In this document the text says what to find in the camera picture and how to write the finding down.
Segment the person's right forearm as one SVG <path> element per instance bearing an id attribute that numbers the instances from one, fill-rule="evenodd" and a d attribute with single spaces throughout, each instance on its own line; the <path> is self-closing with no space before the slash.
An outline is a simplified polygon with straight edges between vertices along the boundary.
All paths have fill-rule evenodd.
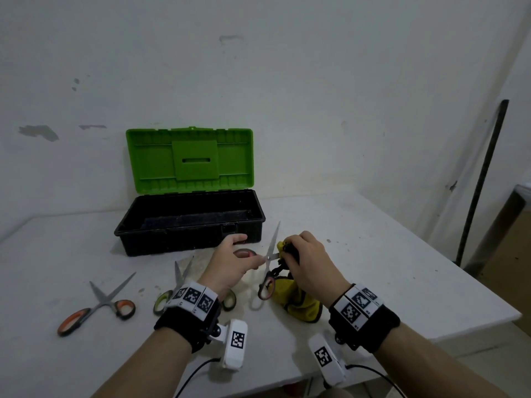
<path id="1" fill-rule="evenodd" d="M 407 398 L 509 398 L 404 323 L 373 355 Z"/>

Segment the black left wristband with markers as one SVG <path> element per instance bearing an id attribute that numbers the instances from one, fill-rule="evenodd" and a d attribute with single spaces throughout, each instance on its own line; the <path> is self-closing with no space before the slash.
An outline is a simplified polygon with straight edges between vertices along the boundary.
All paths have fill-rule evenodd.
<path id="1" fill-rule="evenodd" d="M 209 287 L 185 283 L 165 304 L 154 330 L 168 328 L 189 342 L 192 353 L 201 350 L 216 327 L 222 304 Z"/>

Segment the person's right hand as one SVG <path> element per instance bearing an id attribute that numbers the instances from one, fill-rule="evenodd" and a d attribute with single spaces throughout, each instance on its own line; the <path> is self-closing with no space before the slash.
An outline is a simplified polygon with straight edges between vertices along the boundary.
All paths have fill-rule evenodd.
<path id="1" fill-rule="evenodd" d="M 322 243 L 321 252 L 300 256 L 299 264 L 289 254 L 285 255 L 285 260 L 297 284 L 327 309 L 351 287 Z"/>

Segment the dark metal furniture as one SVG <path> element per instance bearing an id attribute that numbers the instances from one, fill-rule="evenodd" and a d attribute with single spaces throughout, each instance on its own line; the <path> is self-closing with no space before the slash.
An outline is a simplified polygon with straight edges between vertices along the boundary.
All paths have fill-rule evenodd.
<path id="1" fill-rule="evenodd" d="M 495 220 L 488 228 L 474 254 L 464 266 L 464 271 L 474 278 L 478 278 L 483 268 L 495 254 L 503 238 L 525 209 L 531 210 L 531 182 L 514 187 Z"/>

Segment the person's left hand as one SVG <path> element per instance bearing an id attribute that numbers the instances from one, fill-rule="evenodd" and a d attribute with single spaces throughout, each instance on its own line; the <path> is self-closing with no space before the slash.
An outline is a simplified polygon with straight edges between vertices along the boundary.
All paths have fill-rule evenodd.
<path id="1" fill-rule="evenodd" d="M 208 287 L 216 293 L 220 302 L 225 300 L 229 290 L 244 276 L 242 274 L 242 258 L 234 254 L 234 245 L 246 241 L 246 234 L 230 234 L 224 238 L 214 251 L 207 267 L 197 279 L 197 283 Z M 250 258 L 264 258 L 256 255 Z"/>

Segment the black right wristband with markers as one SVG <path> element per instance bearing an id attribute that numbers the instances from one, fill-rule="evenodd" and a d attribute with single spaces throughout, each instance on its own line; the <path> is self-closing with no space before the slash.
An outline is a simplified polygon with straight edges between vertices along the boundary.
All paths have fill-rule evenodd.
<path id="1" fill-rule="evenodd" d="M 329 324 L 352 350 L 375 354 L 401 320 L 383 300 L 360 283 L 352 283 L 329 307 Z"/>

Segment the black wristband with markers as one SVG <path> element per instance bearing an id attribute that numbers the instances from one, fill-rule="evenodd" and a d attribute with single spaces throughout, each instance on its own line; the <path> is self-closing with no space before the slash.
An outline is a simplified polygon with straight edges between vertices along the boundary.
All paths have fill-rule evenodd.
<path id="1" fill-rule="evenodd" d="M 222 304 L 209 287 L 185 283 L 165 304 L 154 330 L 168 328 L 189 342 L 192 353 L 201 350 L 216 327 Z"/>
<path id="2" fill-rule="evenodd" d="M 375 354 L 401 320 L 383 300 L 360 283 L 352 283 L 329 307 L 329 324 L 352 350 Z"/>

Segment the yellow fabric pouch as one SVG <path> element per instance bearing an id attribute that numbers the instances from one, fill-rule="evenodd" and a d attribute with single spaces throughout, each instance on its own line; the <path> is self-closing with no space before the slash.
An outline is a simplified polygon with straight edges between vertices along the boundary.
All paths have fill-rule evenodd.
<path id="1" fill-rule="evenodd" d="M 282 306 L 290 316 L 304 323 L 317 323 L 321 318 L 322 303 L 307 294 L 288 276 L 279 276 L 275 279 L 275 289 L 271 299 Z"/>

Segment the orange handled scissors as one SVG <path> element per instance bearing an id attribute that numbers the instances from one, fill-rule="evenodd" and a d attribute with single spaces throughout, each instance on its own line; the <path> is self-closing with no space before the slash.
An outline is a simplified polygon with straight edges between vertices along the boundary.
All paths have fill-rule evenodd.
<path id="1" fill-rule="evenodd" d="M 118 319 L 120 319 L 121 321 L 128 321 L 136 314 L 135 303 L 129 299 L 115 300 L 114 298 L 123 290 L 124 287 L 127 286 L 129 281 L 131 281 L 135 275 L 136 272 L 132 273 L 110 294 L 105 294 L 99 287 L 97 287 L 92 281 L 90 281 L 89 285 L 98 303 L 92 308 L 83 308 L 71 314 L 69 317 L 62 321 L 60 326 L 57 328 L 56 334 L 59 337 L 66 337 L 72 334 L 75 330 L 79 329 L 79 327 L 91 315 L 93 315 L 94 312 L 96 312 L 102 307 L 109 307 Z"/>

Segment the black metal pole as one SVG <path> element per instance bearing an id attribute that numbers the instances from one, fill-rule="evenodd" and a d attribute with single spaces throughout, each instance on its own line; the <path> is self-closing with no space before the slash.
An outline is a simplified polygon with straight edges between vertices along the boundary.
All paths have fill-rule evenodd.
<path id="1" fill-rule="evenodd" d="M 500 137 L 501 129 L 502 129 L 502 126 L 503 126 L 503 123 L 504 123 L 504 120 L 505 120 L 505 117 L 508 111 L 509 103 L 510 103 L 509 99 L 501 100 L 500 105 L 497 110 L 496 120 L 494 123 L 491 138 L 488 142 L 488 147 L 485 153 L 483 163 L 481 165 L 481 170 L 480 170 L 477 182 L 476 182 L 476 186 L 474 188 L 474 193 L 473 193 L 473 196 L 470 202 L 466 220 L 464 222 L 464 227 L 463 227 L 461 238 L 459 241 L 457 254 L 456 254 L 455 260 L 453 261 L 454 264 L 458 267 L 461 267 L 462 259 L 463 259 L 467 241 L 468 241 L 468 236 L 469 236 L 469 233 L 470 233 L 470 230 L 473 224 L 474 216 L 476 213 L 476 209 L 477 209 L 480 197 L 481 197 L 481 192 L 483 190 L 485 180 L 488 174 L 488 169 L 490 168 L 490 165 L 491 165 L 491 162 L 494 156 L 495 147 Z"/>

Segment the black toolbox with green lid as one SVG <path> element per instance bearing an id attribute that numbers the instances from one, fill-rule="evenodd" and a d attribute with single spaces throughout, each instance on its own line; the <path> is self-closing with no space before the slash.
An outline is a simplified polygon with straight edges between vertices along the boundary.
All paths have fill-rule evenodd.
<path id="1" fill-rule="evenodd" d="M 249 128 L 132 128 L 125 133 L 139 194 L 114 235 L 128 256 L 217 247 L 230 234 L 262 239 Z"/>

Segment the person's left forearm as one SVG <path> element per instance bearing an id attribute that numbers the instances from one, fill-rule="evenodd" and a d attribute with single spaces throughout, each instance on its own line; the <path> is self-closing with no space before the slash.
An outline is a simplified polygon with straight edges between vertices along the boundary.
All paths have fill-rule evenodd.
<path id="1" fill-rule="evenodd" d="M 173 398 L 191 356 L 180 334 L 157 329 L 91 398 Z"/>

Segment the red and white handled scissors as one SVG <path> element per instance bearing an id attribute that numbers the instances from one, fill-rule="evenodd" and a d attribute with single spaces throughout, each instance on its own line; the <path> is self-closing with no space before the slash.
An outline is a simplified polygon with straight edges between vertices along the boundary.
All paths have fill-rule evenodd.
<path id="1" fill-rule="evenodd" d="M 278 259 L 277 239 L 281 221 L 278 222 L 271 238 L 265 261 L 264 278 L 259 285 L 256 298 L 249 301 L 249 309 L 253 312 L 261 310 L 266 301 L 269 301 L 275 292 L 275 275 L 271 271 L 271 262 Z"/>

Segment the green handled scissors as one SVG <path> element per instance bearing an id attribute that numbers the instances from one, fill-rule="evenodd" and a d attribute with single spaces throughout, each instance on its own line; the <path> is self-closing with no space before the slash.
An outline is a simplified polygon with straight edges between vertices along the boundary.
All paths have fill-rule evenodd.
<path id="1" fill-rule="evenodd" d="M 159 317 L 165 311 L 165 305 L 171 298 L 177 293 L 177 291 L 184 285 L 185 280 L 189 274 L 189 270 L 193 264 L 195 256 L 191 255 L 182 261 L 175 261 L 175 287 L 167 290 L 159 295 L 156 299 L 152 312 L 155 316 Z M 225 312 L 232 311 L 236 307 L 237 297 L 234 291 L 231 289 L 225 300 L 222 301 L 222 308 Z"/>

